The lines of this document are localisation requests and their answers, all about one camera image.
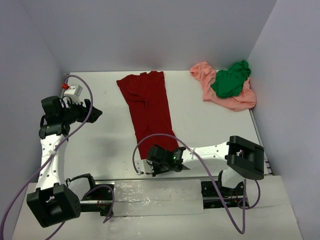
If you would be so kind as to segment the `red t-shirt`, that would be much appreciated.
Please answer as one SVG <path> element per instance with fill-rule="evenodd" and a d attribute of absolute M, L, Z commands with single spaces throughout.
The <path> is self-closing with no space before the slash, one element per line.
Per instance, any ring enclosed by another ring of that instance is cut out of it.
<path fill-rule="evenodd" d="M 175 135 L 162 71 L 130 74 L 116 83 L 129 107 L 137 142 L 152 134 Z"/>

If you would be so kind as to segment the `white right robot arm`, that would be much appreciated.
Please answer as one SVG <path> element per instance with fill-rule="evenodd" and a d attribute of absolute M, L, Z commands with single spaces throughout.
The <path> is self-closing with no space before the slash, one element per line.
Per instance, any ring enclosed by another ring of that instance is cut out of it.
<path fill-rule="evenodd" d="M 190 149 L 183 146 L 169 151 L 153 145 L 143 161 L 143 172 L 155 177 L 206 166 L 205 171 L 218 172 L 217 190 L 227 196 L 245 179 L 264 179 L 264 154 L 261 145 L 236 135 L 221 144 Z"/>

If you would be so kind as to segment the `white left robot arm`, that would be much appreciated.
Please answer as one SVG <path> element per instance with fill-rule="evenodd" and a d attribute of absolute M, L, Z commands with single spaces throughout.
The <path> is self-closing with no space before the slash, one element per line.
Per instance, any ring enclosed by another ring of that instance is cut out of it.
<path fill-rule="evenodd" d="M 42 147 L 41 167 L 35 190 L 26 197 L 29 209 L 43 228 L 80 216 L 80 198 L 66 185 L 64 176 L 65 152 L 73 135 L 71 124 L 94 123 L 102 115 L 90 99 L 79 103 L 62 101 L 58 96 L 41 101 L 44 110 L 38 133 Z"/>

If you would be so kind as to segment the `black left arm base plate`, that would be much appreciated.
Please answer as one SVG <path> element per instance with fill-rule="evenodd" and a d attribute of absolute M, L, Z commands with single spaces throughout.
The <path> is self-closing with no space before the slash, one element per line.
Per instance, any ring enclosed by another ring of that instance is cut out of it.
<path fill-rule="evenodd" d="M 71 189 L 79 198 L 81 213 L 99 213 L 101 217 L 110 217 L 113 212 L 108 215 L 112 202 L 114 190 L 113 184 L 96 184 L 93 179 L 79 178 L 65 181 L 69 189 Z"/>

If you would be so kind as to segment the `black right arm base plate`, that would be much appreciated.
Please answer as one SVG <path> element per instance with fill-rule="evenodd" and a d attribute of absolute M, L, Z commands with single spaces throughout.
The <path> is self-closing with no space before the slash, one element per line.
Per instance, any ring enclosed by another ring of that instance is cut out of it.
<path fill-rule="evenodd" d="M 201 180 L 201 194 L 203 207 L 205 209 L 223 208 L 219 195 L 214 188 L 212 181 L 208 178 Z M 240 182 L 236 188 L 219 187 L 224 203 L 228 208 L 237 208 L 238 203 L 243 200 L 244 183 Z"/>

